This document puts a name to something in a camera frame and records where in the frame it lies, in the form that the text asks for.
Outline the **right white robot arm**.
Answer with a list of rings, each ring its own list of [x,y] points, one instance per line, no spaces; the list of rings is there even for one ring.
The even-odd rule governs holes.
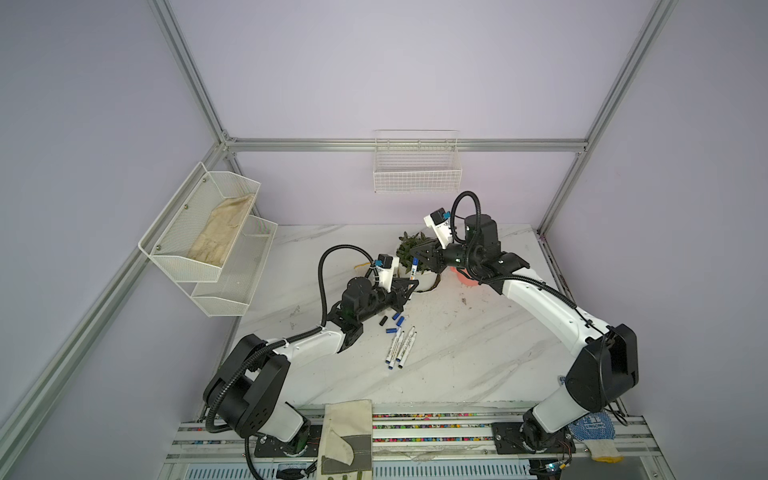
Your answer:
[[[566,347],[574,361],[557,390],[529,409],[520,427],[521,446],[543,452],[571,423],[599,413],[639,382],[638,342],[625,324],[596,318],[546,284],[530,263],[502,249],[498,228],[486,214],[464,220],[464,235],[444,209],[424,222],[435,238],[412,248],[420,265],[435,273],[448,267],[522,306]]]

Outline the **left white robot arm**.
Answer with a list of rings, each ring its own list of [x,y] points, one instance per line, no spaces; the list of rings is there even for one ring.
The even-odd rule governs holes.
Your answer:
[[[355,277],[325,313],[323,325],[287,339],[242,337],[204,390],[205,430],[233,431],[243,439],[268,436],[302,450],[310,422],[284,399],[288,374],[349,349],[364,332],[366,320],[387,309],[402,312],[418,286],[410,278],[395,278],[385,287]]]

